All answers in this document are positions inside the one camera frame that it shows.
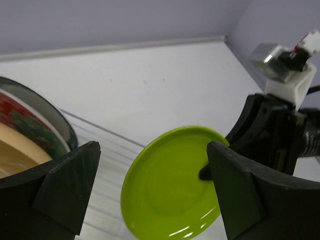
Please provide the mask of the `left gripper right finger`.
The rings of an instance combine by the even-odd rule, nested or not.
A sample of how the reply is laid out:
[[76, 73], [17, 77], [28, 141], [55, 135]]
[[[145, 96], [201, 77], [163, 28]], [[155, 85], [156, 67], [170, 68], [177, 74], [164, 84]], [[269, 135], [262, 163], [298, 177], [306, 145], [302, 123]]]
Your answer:
[[276, 171], [223, 144], [208, 163], [229, 240], [317, 240], [320, 184]]

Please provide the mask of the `yellow plate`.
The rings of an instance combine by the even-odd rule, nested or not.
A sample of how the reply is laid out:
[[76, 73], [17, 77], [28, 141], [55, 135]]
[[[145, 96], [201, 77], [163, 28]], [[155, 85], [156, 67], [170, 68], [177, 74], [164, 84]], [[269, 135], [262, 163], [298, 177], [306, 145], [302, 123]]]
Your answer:
[[38, 158], [38, 164], [52, 160], [52, 157], [50, 157], [40, 146], [3, 123], [0, 124], [0, 142], [7, 143], [10, 146], [26, 152], [37, 152], [41, 155], [41, 157]]

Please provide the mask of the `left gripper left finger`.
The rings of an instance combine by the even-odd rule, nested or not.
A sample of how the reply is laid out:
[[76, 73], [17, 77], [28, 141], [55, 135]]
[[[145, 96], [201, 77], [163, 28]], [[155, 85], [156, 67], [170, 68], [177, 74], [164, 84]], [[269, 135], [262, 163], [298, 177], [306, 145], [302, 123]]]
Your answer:
[[2, 240], [73, 240], [80, 235], [101, 156], [90, 141], [0, 180]]

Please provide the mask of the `lime green plate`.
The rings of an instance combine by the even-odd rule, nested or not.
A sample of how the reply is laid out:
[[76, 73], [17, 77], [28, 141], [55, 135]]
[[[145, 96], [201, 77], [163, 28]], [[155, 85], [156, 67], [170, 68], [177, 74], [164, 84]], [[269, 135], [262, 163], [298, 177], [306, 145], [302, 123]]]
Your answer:
[[139, 240], [190, 240], [221, 215], [214, 183], [199, 178], [207, 145], [228, 141], [204, 126], [178, 127], [149, 143], [132, 162], [120, 207]]

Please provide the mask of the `green rim lettered plate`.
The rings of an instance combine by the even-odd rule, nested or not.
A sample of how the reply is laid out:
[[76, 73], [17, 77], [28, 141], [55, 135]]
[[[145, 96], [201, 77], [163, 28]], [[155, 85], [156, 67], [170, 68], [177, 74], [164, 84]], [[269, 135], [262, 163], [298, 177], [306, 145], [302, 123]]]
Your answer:
[[78, 138], [69, 121], [58, 108], [43, 96], [31, 88], [3, 76], [0, 77], [0, 88], [39, 112], [55, 127], [71, 150], [79, 146]]

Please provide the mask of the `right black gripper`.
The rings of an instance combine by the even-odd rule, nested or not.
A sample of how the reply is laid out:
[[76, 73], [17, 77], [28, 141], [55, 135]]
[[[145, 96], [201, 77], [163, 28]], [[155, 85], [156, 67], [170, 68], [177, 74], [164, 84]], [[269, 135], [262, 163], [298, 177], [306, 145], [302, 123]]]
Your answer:
[[292, 175], [298, 158], [320, 155], [320, 110], [296, 110], [272, 94], [251, 94], [225, 139], [235, 153]]

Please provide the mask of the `beige patterned plate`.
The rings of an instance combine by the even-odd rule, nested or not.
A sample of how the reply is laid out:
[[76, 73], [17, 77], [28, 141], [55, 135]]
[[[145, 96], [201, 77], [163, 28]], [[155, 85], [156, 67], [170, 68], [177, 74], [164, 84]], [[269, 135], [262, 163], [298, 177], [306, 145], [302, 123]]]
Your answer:
[[0, 178], [5, 178], [37, 166], [41, 154], [23, 151], [0, 142]]

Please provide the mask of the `red teal flower plate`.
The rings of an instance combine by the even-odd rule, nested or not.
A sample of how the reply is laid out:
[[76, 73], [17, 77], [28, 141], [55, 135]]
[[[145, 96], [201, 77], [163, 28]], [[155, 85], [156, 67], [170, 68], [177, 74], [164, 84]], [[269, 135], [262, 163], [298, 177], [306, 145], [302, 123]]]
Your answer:
[[4, 90], [0, 91], [0, 122], [29, 138], [52, 158], [70, 151], [66, 141], [48, 120]]

